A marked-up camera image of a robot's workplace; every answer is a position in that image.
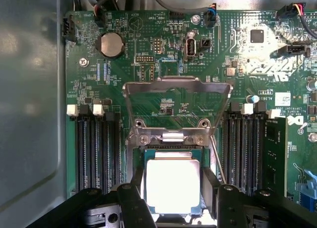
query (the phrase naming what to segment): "mounting screw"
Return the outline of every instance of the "mounting screw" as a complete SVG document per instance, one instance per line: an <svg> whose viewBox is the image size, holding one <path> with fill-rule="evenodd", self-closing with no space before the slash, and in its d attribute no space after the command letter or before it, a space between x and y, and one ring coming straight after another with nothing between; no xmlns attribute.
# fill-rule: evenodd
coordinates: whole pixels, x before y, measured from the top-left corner
<svg viewBox="0 0 317 228"><path fill-rule="evenodd" d="M223 188L228 190L228 191L232 191L233 190L233 188L230 185L225 185Z"/></svg>
<svg viewBox="0 0 317 228"><path fill-rule="evenodd" d="M192 22L193 24L195 24L195 25L200 24L200 21L201 21L201 18L200 18L200 16L197 15L197 14L193 15L192 18L191 18L191 22Z"/></svg>
<svg viewBox="0 0 317 228"><path fill-rule="evenodd" d="M203 136L201 136L201 135L196 136L195 139L196 139L196 144L197 144L197 145L203 145L203 144L204 144L204 138L203 138Z"/></svg>
<svg viewBox="0 0 317 228"><path fill-rule="evenodd" d="M140 144L141 145L146 145L149 144L149 137L147 135L142 135L140 136Z"/></svg>
<svg viewBox="0 0 317 228"><path fill-rule="evenodd" d="M81 67L87 67L89 65L89 60L84 58L84 57L82 57L82 58L79 59L79 65Z"/></svg>
<svg viewBox="0 0 317 228"><path fill-rule="evenodd" d="M263 195L263 196L265 196L265 197L268 197L268 196L271 195L269 192L267 192L267 191L265 191L265 190L261 190L261 191L260 191L260 194Z"/></svg>

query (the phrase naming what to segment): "chip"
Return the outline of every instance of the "chip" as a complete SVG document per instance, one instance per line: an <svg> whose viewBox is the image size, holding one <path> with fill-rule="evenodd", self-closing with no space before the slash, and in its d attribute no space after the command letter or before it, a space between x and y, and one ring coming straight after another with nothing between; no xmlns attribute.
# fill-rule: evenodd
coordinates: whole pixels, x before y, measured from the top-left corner
<svg viewBox="0 0 317 228"><path fill-rule="evenodd" d="M262 29L252 29L250 31L250 41L254 44L264 43L264 31Z"/></svg>
<svg viewBox="0 0 317 228"><path fill-rule="evenodd" d="M166 109L166 114L167 115L172 115L173 114L173 110L171 108L167 108Z"/></svg>
<svg viewBox="0 0 317 228"><path fill-rule="evenodd" d="M232 67L238 67L238 62L237 61L232 61Z"/></svg>
<svg viewBox="0 0 317 228"><path fill-rule="evenodd" d="M226 76L234 76L236 74L236 68L227 67Z"/></svg>
<svg viewBox="0 0 317 228"><path fill-rule="evenodd" d="M102 100L101 100L101 104L102 104L102 105L112 105L112 100L109 99L109 98L102 99Z"/></svg>
<svg viewBox="0 0 317 228"><path fill-rule="evenodd" d="M85 103L92 103L93 99L92 98L85 98Z"/></svg>

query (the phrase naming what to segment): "label sticker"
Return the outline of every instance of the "label sticker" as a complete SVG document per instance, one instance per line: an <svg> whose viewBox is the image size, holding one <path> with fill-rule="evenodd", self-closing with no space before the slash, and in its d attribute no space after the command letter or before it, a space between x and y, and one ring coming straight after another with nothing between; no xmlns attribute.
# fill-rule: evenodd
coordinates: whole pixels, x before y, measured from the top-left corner
<svg viewBox="0 0 317 228"><path fill-rule="evenodd" d="M275 106L291 106L291 93L290 92L276 92Z"/></svg>

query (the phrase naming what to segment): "logo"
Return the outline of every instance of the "logo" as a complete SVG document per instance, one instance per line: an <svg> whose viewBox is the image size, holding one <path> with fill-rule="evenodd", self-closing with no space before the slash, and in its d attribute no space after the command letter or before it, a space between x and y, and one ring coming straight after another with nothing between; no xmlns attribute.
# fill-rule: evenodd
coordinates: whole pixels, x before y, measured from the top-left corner
<svg viewBox="0 0 317 228"><path fill-rule="evenodd" d="M288 81L288 75L286 72L275 72L274 78L276 82L286 82Z"/></svg>
<svg viewBox="0 0 317 228"><path fill-rule="evenodd" d="M296 117L288 116L287 123L288 125L296 124L298 126L301 126L304 124L304 116L296 116Z"/></svg>

